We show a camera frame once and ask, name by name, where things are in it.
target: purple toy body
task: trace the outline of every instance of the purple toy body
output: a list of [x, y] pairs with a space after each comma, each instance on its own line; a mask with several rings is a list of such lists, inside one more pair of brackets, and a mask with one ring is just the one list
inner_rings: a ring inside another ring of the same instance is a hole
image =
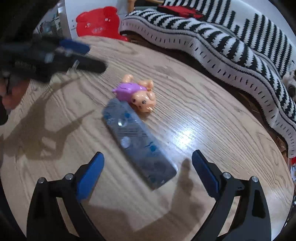
[[136, 83], [121, 83], [116, 89], [112, 90], [116, 94], [117, 99], [120, 101], [131, 102], [132, 95], [138, 91], [147, 91], [143, 86]]

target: wooden table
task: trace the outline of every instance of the wooden table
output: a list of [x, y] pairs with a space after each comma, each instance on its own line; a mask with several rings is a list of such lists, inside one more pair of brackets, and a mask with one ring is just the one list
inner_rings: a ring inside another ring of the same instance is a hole
[[[24, 233], [38, 178], [61, 179], [101, 151], [105, 167], [83, 206], [106, 240], [190, 240], [215, 202], [192, 167], [196, 149], [222, 172], [246, 180], [259, 177], [272, 237], [280, 232], [292, 201], [290, 174], [271, 137], [241, 103], [164, 54], [107, 38], [83, 41], [92, 44], [90, 55], [108, 62], [106, 72], [68, 72], [53, 76], [50, 85], [31, 83], [21, 105], [0, 129], [4, 140], [0, 176]], [[101, 111], [114, 97], [111, 90], [127, 73], [154, 80], [158, 103], [145, 123], [179, 167], [175, 178], [154, 191], [126, 160], [102, 121]], [[237, 201], [222, 232], [232, 222]]]

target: red chair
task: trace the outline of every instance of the red chair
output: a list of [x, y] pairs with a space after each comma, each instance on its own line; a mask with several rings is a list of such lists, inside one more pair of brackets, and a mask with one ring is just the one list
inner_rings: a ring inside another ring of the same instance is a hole
[[79, 37], [91, 35], [128, 41], [118, 33], [120, 19], [115, 7], [104, 7], [83, 12], [76, 18]]

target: zigzag pattern fabric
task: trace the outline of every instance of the zigzag pattern fabric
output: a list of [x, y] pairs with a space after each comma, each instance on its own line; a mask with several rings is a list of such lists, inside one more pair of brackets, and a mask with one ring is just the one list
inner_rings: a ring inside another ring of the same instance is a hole
[[296, 107], [281, 82], [294, 66], [295, 47], [274, 23], [252, 7], [253, 11], [248, 11], [251, 20], [236, 17], [233, 9], [240, 3], [166, 0], [164, 5], [196, 8], [206, 21], [146, 9], [127, 15], [120, 31], [133, 31], [157, 46], [185, 51], [211, 75], [251, 94], [269, 126], [286, 140], [288, 156], [295, 157]]

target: blue gripper pad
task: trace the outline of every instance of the blue gripper pad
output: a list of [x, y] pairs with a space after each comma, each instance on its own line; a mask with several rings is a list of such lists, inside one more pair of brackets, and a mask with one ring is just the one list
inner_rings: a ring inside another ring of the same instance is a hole
[[206, 160], [200, 150], [196, 150], [192, 154], [192, 164], [209, 196], [215, 198], [216, 200], [219, 199], [219, 182], [209, 167], [209, 164], [212, 163], [209, 163]]
[[90, 164], [84, 176], [81, 178], [80, 182], [77, 183], [76, 198], [79, 202], [89, 196], [103, 168], [104, 155], [102, 153], [97, 153], [90, 161]]
[[63, 39], [62, 41], [60, 41], [59, 45], [61, 47], [64, 47], [65, 49], [71, 49], [74, 52], [83, 54], [83, 55], [87, 54], [90, 51], [90, 47], [88, 45], [75, 42], [70, 39]]

